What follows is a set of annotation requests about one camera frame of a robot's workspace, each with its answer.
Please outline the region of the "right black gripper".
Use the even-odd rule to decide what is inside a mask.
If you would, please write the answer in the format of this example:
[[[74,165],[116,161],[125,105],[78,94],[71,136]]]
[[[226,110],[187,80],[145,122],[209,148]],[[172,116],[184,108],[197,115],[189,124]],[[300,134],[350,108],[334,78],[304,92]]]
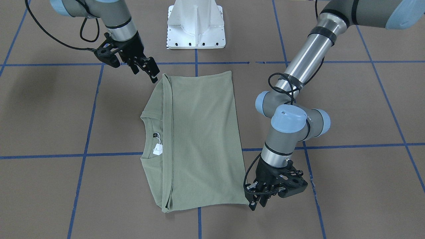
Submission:
[[[116,56],[118,53],[123,63],[126,63],[135,75],[141,69],[149,75],[152,83],[158,81],[157,75],[160,72],[158,65],[153,57],[144,55],[144,46],[138,32],[132,38],[122,42],[114,40],[109,33],[104,35],[106,40],[94,51],[97,59],[118,68],[121,65]]]

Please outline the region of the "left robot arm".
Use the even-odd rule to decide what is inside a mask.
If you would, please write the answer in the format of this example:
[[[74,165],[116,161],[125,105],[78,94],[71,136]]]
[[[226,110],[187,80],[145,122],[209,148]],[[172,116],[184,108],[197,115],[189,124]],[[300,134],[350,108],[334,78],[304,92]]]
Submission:
[[[323,56],[334,45],[337,37],[352,26],[378,27],[392,31],[400,31],[419,22],[424,15],[423,0],[331,0],[317,14],[317,25],[307,36],[307,44],[299,54],[286,61],[287,69],[279,73],[281,79],[270,92],[261,93],[256,101],[258,111],[271,118],[275,108],[281,104],[299,105],[297,97],[302,91],[311,92],[314,89],[321,96],[335,97],[338,94],[353,98],[352,105],[342,105],[340,114],[351,117],[351,110],[359,112],[362,107],[371,108],[373,90],[363,78],[354,78],[355,89],[341,90],[336,80],[322,79],[320,83],[311,84],[311,79],[317,73],[323,62]],[[302,172],[295,172],[293,165],[286,165],[296,146],[295,136],[301,136],[300,142],[321,135],[328,127],[329,118],[321,116],[319,110],[312,110],[313,115],[307,116],[307,122],[301,131],[290,134],[290,142],[281,143],[282,134],[273,127],[272,142],[268,139],[261,155],[257,157],[260,177],[255,180],[256,187],[249,191],[249,207],[255,210],[257,205],[265,206],[274,195],[283,198],[302,191],[297,182]]]

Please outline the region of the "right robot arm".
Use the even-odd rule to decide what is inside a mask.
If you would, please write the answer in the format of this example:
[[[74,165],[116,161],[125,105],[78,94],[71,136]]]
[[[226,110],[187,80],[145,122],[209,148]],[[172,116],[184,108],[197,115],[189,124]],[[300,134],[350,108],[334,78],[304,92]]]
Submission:
[[[126,63],[134,74],[146,72],[157,82],[158,66],[144,55],[144,46],[132,16],[123,0],[52,0],[52,8],[60,15],[101,19],[107,32],[105,41],[94,50],[99,61],[117,68]]]

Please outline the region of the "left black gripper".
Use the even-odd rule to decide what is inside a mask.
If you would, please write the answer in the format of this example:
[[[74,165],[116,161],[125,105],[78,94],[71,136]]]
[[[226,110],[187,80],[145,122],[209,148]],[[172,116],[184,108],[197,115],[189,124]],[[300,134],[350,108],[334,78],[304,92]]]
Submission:
[[[244,193],[249,201],[249,208],[254,211],[258,201],[262,207],[266,207],[271,196],[278,195],[286,198],[301,192],[307,188],[308,183],[303,179],[303,171],[293,166],[293,161],[287,159],[287,165],[282,168],[272,167],[257,156],[246,171],[244,181],[254,163],[258,162],[256,178],[253,183],[244,183]]]

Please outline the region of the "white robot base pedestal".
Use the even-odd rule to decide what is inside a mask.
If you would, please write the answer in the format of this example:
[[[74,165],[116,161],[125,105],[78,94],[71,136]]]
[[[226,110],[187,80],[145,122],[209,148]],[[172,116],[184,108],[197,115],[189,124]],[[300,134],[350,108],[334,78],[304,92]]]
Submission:
[[[223,9],[215,0],[176,0],[167,13],[168,49],[225,47]]]

